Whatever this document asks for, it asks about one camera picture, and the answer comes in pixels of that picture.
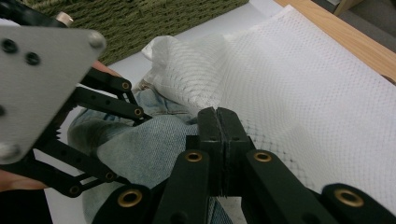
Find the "jeans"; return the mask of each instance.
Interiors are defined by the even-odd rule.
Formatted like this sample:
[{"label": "jeans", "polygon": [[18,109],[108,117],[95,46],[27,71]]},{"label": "jeans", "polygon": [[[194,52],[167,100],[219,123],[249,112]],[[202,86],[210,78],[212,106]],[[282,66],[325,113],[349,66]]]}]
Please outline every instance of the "jeans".
[{"label": "jeans", "polygon": [[[131,183],[153,188],[171,174],[177,155],[185,150],[186,135],[198,133],[196,118],[152,89],[139,91],[135,99],[153,119],[133,127],[132,120],[84,109],[69,128],[68,142]],[[83,193],[88,223],[120,186],[105,183]],[[232,223],[216,199],[208,207],[208,223]]]}]

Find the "white table surface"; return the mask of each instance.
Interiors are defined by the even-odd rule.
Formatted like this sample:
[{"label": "white table surface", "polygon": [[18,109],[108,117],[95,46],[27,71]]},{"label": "white table surface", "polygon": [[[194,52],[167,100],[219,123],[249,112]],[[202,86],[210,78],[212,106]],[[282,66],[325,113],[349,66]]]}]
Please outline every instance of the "white table surface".
[{"label": "white table surface", "polygon": [[[281,9],[282,7],[273,0],[250,0],[250,2],[244,6],[176,35],[176,38],[180,40],[192,40],[210,34],[231,34],[240,30],[246,30],[261,21],[265,21],[272,17]],[[0,25],[6,24],[12,23],[0,20]],[[123,77],[131,80],[133,83],[136,83],[151,68],[151,62],[147,60],[142,53],[136,53],[124,60],[110,65],[109,67],[120,73]],[[61,127],[61,141],[67,142],[67,128],[78,112],[79,108],[70,112]],[[60,161],[56,161],[43,153],[37,152],[36,156],[39,160],[45,161],[71,175],[78,175],[78,171],[75,168]],[[76,199],[70,199],[64,197],[54,189],[45,189],[45,192],[54,224],[85,223],[81,196]],[[226,210],[228,210],[227,212],[234,223],[245,223],[244,219],[241,218],[241,213],[238,207],[238,204],[235,206],[231,205]]]}]

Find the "black screw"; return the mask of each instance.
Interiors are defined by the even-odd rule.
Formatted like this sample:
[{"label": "black screw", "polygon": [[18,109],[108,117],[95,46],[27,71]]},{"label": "black screw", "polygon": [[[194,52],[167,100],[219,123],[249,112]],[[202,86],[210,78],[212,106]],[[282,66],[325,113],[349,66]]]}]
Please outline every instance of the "black screw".
[{"label": "black screw", "polygon": [[0,105],[0,117],[6,114],[6,110]]},{"label": "black screw", "polygon": [[29,52],[25,56],[25,61],[30,65],[38,65],[40,63],[40,57],[36,53]]},{"label": "black screw", "polygon": [[10,39],[5,39],[1,43],[1,47],[5,53],[15,53],[18,51],[17,44]]}]

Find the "wooden table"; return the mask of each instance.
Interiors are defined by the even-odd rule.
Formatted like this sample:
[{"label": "wooden table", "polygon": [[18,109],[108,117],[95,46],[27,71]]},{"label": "wooden table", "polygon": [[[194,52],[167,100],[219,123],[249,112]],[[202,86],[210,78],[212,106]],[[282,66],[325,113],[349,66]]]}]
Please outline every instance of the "wooden table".
[{"label": "wooden table", "polygon": [[396,80],[396,53],[378,44],[310,0],[275,1],[282,7],[292,5],[377,73]]}]

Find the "white textured towel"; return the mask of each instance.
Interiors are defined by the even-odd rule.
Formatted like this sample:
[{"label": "white textured towel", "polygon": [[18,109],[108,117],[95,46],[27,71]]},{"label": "white textured towel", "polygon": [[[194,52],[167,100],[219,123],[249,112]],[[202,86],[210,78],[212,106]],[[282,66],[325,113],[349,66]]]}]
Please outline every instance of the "white textured towel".
[{"label": "white textured towel", "polygon": [[345,183],[396,213],[396,88],[293,7],[233,35],[157,37],[143,52],[162,95],[235,111],[307,187]]}]

